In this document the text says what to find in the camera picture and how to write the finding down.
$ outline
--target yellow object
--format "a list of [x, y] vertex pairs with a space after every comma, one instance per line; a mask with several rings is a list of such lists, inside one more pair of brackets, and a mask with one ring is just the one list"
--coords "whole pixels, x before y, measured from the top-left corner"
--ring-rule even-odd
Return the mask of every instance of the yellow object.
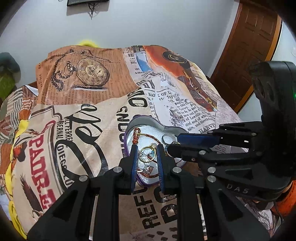
[[15, 146], [15, 141], [16, 141], [16, 138], [18, 138], [21, 134], [23, 134], [26, 129], [28, 128], [28, 125], [29, 125], [29, 121], [28, 120], [20, 120], [20, 123], [19, 123], [19, 129], [17, 131], [17, 133], [15, 134], [15, 139], [13, 141], [13, 145], [11, 147], [11, 151], [10, 151], [10, 161], [12, 161], [13, 159], [13, 148]]
[[78, 45], [99, 48], [99, 46], [97, 44], [95, 44], [94, 42], [92, 42], [90, 40], [82, 40]]
[[[10, 151], [10, 161], [12, 161], [13, 159], [13, 148], [15, 146], [15, 141], [16, 141], [16, 138], [18, 138], [22, 133], [24, 133], [27, 129], [29, 125], [29, 121], [28, 120], [21, 120], [20, 123], [19, 123], [19, 128], [18, 128], [18, 131], [15, 135], [15, 139], [13, 141], [13, 145], [12, 145], [12, 148], [11, 148], [11, 151]], [[12, 185], [11, 185], [11, 162], [6, 170], [6, 173], [5, 173], [5, 186], [6, 186], [6, 189], [11, 197], [11, 199], [13, 198], [13, 195], [12, 195]], [[22, 225], [20, 224], [20, 221], [17, 217], [17, 212], [15, 210], [15, 203], [13, 202], [13, 200], [9, 201], [8, 203], [8, 210], [9, 210], [9, 215], [10, 215], [10, 218], [11, 218], [11, 221], [12, 221], [12, 224], [14, 226], [14, 228], [20, 233], [20, 235], [22, 235], [24, 237], [24, 239], [27, 239], [27, 235], [26, 233], [24, 232], [23, 228], [22, 228]]]

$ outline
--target black device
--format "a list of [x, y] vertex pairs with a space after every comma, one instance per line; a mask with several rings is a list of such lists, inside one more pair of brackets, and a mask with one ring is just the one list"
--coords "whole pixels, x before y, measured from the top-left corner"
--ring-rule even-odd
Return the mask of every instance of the black device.
[[109, 0], [68, 0], [67, 6], [73, 6], [77, 4], [83, 3], [100, 3], [100, 2], [108, 2]]
[[[177, 167], [163, 146], [157, 147], [161, 191], [177, 195], [179, 241], [204, 239], [197, 194], [208, 240], [270, 239], [265, 227], [235, 196], [274, 201], [295, 179], [296, 66], [262, 62], [253, 65], [250, 74], [260, 100], [262, 122], [221, 124], [207, 134], [180, 134], [180, 144], [168, 146], [170, 156], [198, 163], [202, 177]], [[210, 150], [217, 144], [248, 148], [248, 152], [217, 154]], [[99, 195], [93, 241], [119, 241], [118, 195], [133, 191], [137, 155], [137, 146], [133, 145], [130, 156], [121, 159], [118, 167], [92, 179], [63, 168], [63, 173], [76, 181], [36, 222], [27, 239], [88, 240], [94, 198]], [[296, 233], [292, 226], [289, 231]], [[283, 235], [278, 236], [272, 239], [283, 240]]]

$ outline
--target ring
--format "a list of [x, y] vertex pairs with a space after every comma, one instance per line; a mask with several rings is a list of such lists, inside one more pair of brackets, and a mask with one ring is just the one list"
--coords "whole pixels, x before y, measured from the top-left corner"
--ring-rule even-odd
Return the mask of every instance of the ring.
[[173, 134], [171, 134], [171, 133], [166, 133], [166, 134], [164, 134], [164, 135], [161, 137], [161, 140], [162, 140], [163, 144], [165, 144], [166, 146], [168, 146], [169, 143], [166, 143], [166, 142], [164, 141], [164, 137], [170, 137], [170, 138], [176, 140], [176, 136], [175, 136], [175, 135], [173, 135]]
[[[146, 150], [146, 149], [151, 149], [152, 151], [154, 151], [154, 156], [153, 156], [153, 158], [150, 159], [150, 160], [148, 160], [148, 161], [145, 161], [144, 159], [141, 158], [141, 152], [144, 151], [144, 150]], [[143, 162], [143, 163], [149, 163], [149, 162], [153, 161], [153, 160], [155, 159], [155, 157], [156, 157], [156, 149], [155, 149], [153, 143], [152, 143], [150, 146], [145, 146], [145, 147], [143, 147], [143, 148], [140, 150], [140, 152], [139, 152], [139, 159], [140, 159], [140, 161]]]

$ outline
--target door frame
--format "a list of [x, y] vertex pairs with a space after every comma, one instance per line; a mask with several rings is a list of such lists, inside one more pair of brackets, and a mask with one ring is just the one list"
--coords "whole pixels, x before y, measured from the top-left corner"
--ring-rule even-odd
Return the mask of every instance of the door frame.
[[[212, 74], [212, 76], [210, 78], [210, 81], [213, 84], [215, 83], [215, 79], [216, 79], [216, 76], [218, 74], [218, 70], [219, 70], [221, 64], [223, 63], [223, 60], [224, 60], [224, 58], [225, 58], [225, 56], [227, 54], [228, 48], [230, 47], [230, 43], [231, 43], [231, 40], [233, 38], [234, 32], [235, 32], [236, 27], [237, 27], [237, 23], [239, 21], [239, 17], [240, 17], [241, 11], [242, 11], [243, 3], [253, 4], [253, 5], [256, 5], [257, 7], [263, 8], [264, 10], [271, 11], [270, 9], [266, 8], [265, 6], [259, 5], [258, 3], [252, 2], [250, 0], [240, 0], [239, 6], [238, 6], [238, 9], [237, 9], [237, 14], [235, 16], [234, 23], [233, 23], [232, 29], [230, 31], [228, 40], [227, 40], [227, 42], [225, 44], [225, 47], [224, 47], [224, 50], [223, 50], [223, 52], [222, 52], [222, 54], [220, 56], [220, 59], [219, 59], [217, 65], [215, 67], [215, 70], [214, 70], [214, 72], [213, 72], [213, 74]], [[265, 58], [265, 61], [270, 61], [271, 58], [273, 57], [274, 51], [276, 49], [276, 46], [277, 46], [277, 43], [278, 43], [278, 40], [279, 40], [279, 36], [280, 36], [280, 32], [281, 32], [281, 26], [282, 26], [282, 20], [281, 20], [280, 16], [278, 15], [277, 16], [277, 21], [276, 21], [276, 29], [275, 29], [275, 32], [274, 32], [274, 37], [272, 39], [271, 46], [270, 46], [268, 54], [267, 54], [267, 56]], [[248, 101], [248, 99], [250, 98], [250, 96], [252, 95], [253, 92], [254, 92], [254, 88], [253, 88], [253, 85], [251, 85], [251, 87], [248, 89], [248, 91], [246, 92], [244, 97], [241, 99], [241, 101], [238, 103], [238, 105], [234, 108], [234, 111], [236, 113], [238, 113], [241, 110], [241, 108]]]

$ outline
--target orange object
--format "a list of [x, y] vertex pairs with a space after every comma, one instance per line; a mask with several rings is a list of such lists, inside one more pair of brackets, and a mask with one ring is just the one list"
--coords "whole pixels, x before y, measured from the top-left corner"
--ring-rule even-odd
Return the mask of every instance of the orange object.
[[[283, 217], [287, 216], [291, 211], [294, 205], [296, 204], [296, 183], [295, 181], [292, 182], [292, 187], [287, 194], [287, 196], [279, 201], [276, 202], [279, 212], [282, 214]], [[271, 209], [274, 213], [277, 213], [276, 209], [273, 207]]]

